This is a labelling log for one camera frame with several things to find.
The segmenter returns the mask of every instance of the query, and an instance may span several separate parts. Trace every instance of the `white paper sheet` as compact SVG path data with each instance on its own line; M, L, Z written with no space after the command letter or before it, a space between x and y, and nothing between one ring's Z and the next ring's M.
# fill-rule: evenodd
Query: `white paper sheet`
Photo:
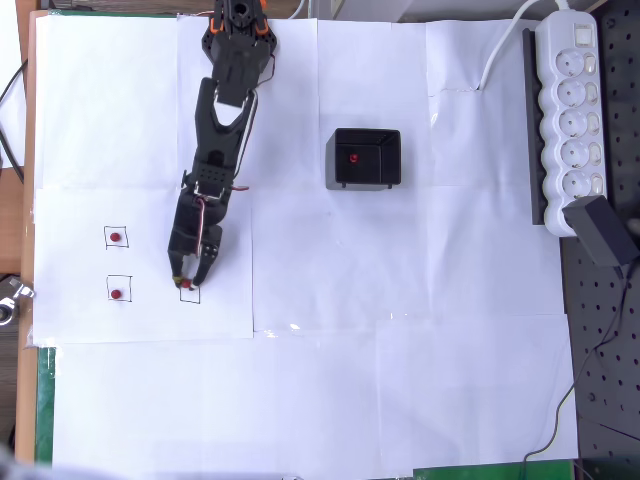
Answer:
M434 317L560 314L558 239L531 225L522 22L484 91L469 91L509 21L427 24L431 152L428 282Z
M0 2L0 93L22 64L16 2ZM19 75L0 105L0 128L18 165L24 165L24 135L26 129L27 102L24 82ZM11 168L6 152L0 146L2 168Z
M544 445L572 381L564 316L402 327L64 346L54 467L395 478L517 462ZM575 421L570 397L541 458L577 455Z
M424 320L424 25L320 22L317 48L317 152L307 142L302 162L283 157L276 172L287 183L254 197L254 328L305 334L370 329L407 314ZM402 185L328 191L325 145L340 127L399 129Z
M176 175L176 21L113 20L100 16L46 19L48 43L42 56L52 67L47 68L41 92L46 105L37 106L39 111L44 109L44 187L169 188L180 184L182 177Z
M238 195L221 223L210 275L224 281L189 293L173 285L167 256L176 190L40 190L33 343L251 338L249 195ZM122 241L107 246L114 228Z

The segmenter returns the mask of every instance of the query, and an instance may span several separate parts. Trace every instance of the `power strip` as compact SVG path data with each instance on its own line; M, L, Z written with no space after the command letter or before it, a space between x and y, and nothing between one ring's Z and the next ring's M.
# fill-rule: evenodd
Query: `power strip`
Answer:
M560 10L536 28L540 135L549 205L544 223L559 237L576 236L562 209L574 200L607 195L596 21L585 12Z

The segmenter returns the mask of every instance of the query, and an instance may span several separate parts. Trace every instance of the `black box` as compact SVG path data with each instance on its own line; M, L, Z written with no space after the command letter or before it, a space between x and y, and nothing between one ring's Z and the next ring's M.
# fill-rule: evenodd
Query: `black box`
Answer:
M329 190L383 190L399 185L400 132L338 128L327 142Z
M562 212L599 267L626 265L640 255L622 221L602 195L579 198Z

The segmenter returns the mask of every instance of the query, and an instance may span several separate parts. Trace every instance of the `metal clamp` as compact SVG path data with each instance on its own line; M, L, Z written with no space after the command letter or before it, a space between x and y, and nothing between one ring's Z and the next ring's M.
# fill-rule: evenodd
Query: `metal clamp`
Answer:
M16 287L17 290L16 293L13 294L13 297L6 297L0 300L0 327L4 327L13 320L13 317L18 311L17 301L20 299L21 295L27 298L33 298L35 295L35 292L32 289L15 277L9 280L9 284L12 287Z
M218 195L217 197L214 197L213 195L205 195L204 193L200 193L200 182L198 182L196 180L195 183L195 187L193 189L193 194L197 197L203 198L205 200L220 200L222 199L222 196L224 195L224 191L225 189L221 189L220 190L220 195Z

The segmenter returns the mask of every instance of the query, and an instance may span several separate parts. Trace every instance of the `pegboard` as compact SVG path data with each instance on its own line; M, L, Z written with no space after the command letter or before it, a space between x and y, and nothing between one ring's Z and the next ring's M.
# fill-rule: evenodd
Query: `pegboard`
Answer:
M640 206L640 2L609 0L598 22L609 200L626 221ZM613 315L615 340L592 354L576 384L580 456L594 479L640 478L640 268L623 281L596 267L576 238L561 240L574 374Z

